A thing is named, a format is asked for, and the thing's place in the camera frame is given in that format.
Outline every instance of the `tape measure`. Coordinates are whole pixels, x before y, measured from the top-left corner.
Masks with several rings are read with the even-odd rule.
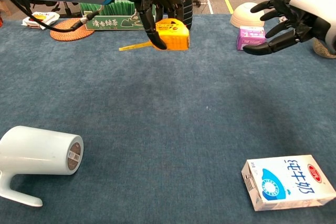
[[[175,18],[165,18],[156,23],[156,31],[159,33],[160,38],[167,45],[166,50],[182,51],[188,50],[190,46],[189,29],[182,21]],[[119,51],[133,50],[143,47],[154,47],[150,41],[135,44],[127,47],[119,48]]]

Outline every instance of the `white bowl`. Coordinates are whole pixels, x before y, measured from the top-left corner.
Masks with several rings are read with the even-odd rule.
[[[246,2],[239,5],[233,12],[230,23],[235,27],[240,26],[258,26],[263,27],[265,22],[261,21],[260,18],[265,14],[263,10],[257,13],[251,13],[251,9],[255,7],[257,3]]]

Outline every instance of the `label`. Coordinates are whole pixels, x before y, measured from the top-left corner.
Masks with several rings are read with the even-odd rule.
[[[155,6],[152,7],[153,19],[156,17]],[[132,16],[97,15],[85,24],[87,30],[143,30],[143,24],[137,12]]]
[[[261,44],[261,43],[263,43],[262,41],[260,41],[260,40],[248,40],[248,39],[244,39],[243,40],[243,44],[245,44],[245,45],[259,45],[259,44]]]
[[[281,181],[271,171],[262,169],[262,195],[267,200],[277,200],[286,198],[286,190]]]
[[[240,26],[239,34],[241,37],[265,38],[265,30],[263,27]]]
[[[319,172],[315,169],[315,167],[313,167],[311,164],[308,165],[308,170],[310,172],[310,174],[313,176],[313,178],[318,182],[318,183],[322,183],[322,178],[319,174]]]
[[[81,148],[79,143],[73,144],[70,148],[70,151],[68,153],[68,168],[70,170],[74,170],[78,166],[80,151]]]

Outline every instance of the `small box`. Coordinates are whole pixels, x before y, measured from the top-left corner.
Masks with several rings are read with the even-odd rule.
[[[242,176],[255,211],[323,206],[336,198],[312,155],[248,159]]]
[[[237,37],[237,49],[243,50],[245,45],[260,45],[266,42],[263,27],[240,26]]]
[[[60,16],[58,13],[55,13],[55,12],[49,12],[49,13],[34,12],[32,15],[38,20],[40,20],[42,23],[49,25],[49,26],[55,23],[59,19],[59,16]],[[35,22],[30,17],[26,17],[24,20],[22,20],[22,25],[28,26],[31,28],[40,28],[42,30],[46,29],[46,27]]]

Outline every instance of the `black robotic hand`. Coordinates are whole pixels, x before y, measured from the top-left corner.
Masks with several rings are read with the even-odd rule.
[[[267,21],[283,16],[287,19],[266,33],[266,38],[271,38],[289,28],[294,29],[281,34],[270,42],[258,46],[247,45],[243,50],[251,55],[267,55],[293,46],[298,42],[305,42],[313,37],[324,40],[330,25],[324,19],[312,14],[313,8],[300,0],[267,0],[259,3],[250,10],[252,13],[272,9],[260,20]]]
[[[168,18],[176,18],[183,21],[184,9],[182,0],[131,0],[139,12],[143,27],[150,41],[161,50],[166,50],[165,42],[160,38],[156,31],[155,23],[162,20],[164,10]],[[156,19],[153,16],[153,5],[155,5]]]

